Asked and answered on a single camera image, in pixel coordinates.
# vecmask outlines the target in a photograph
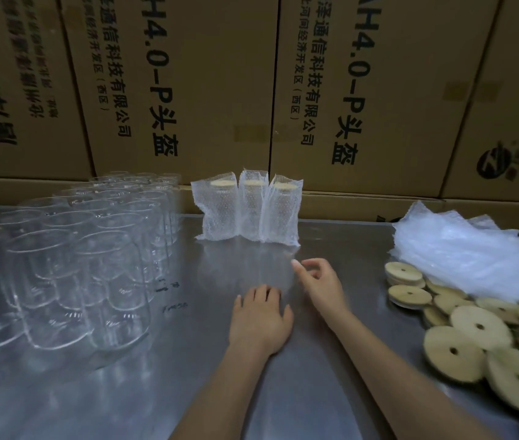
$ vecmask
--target metal table surface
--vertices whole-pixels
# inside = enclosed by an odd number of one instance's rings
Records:
[[[227,346],[232,303],[251,286],[282,289],[294,328],[262,375],[245,439],[378,439],[393,433],[334,334],[293,276],[291,258],[327,258],[354,313],[381,340],[502,438],[519,438],[519,414],[483,382],[450,385],[423,359],[415,312],[386,299],[384,262],[393,246],[385,223],[301,221],[301,247],[242,238],[196,241],[202,220],[186,217],[179,266],[161,292],[163,330],[116,362],[83,373],[65,368],[0,379],[0,439],[166,439]]]

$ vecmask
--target hand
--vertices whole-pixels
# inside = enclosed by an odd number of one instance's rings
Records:
[[[292,332],[294,314],[288,304],[280,316],[280,290],[262,285],[235,299],[229,345],[259,348],[270,356],[278,352]]]
[[[293,259],[292,269],[310,295],[314,307],[325,320],[345,311],[350,312],[341,281],[326,259],[304,259],[302,263]]]

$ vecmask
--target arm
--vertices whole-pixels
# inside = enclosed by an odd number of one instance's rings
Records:
[[[307,271],[305,266],[316,269]],[[398,439],[496,438],[351,314],[341,282],[325,259],[307,259],[302,264],[293,260],[292,267]]]
[[[278,352],[292,331],[290,306],[280,316],[280,291],[251,288],[235,299],[229,347],[209,382],[198,393],[170,440],[235,440],[249,401],[270,355]]]

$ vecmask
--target packing tape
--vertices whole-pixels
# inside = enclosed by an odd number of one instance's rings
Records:
[[[495,102],[500,94],[502,83],[501,81],[482,81],[475,89],[473,101],[483,103]]]
[[[443,100],[448,102],[463,102],[469,92],[468,81],[448,81],[443,90]]]
[[[274,124],[272,140],[274,142],[294,142],[302,140],[302,124]]]
[[[55,9],[39,9],[39,21],[45,29],[54,29],[60,27],[60,17]]]
[[[84,28],[82,20],[83,13],[79,6],[67,6],[64,11],[64,24],[71,30],[81,30]]]
[[[269,125],[233,125],[233,141],[250,144],[269,142]]]

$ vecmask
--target wall of boxes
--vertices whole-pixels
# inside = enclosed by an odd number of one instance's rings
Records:
[[[0,204],[112,170],[519,228],[519,0],[0,0]]]

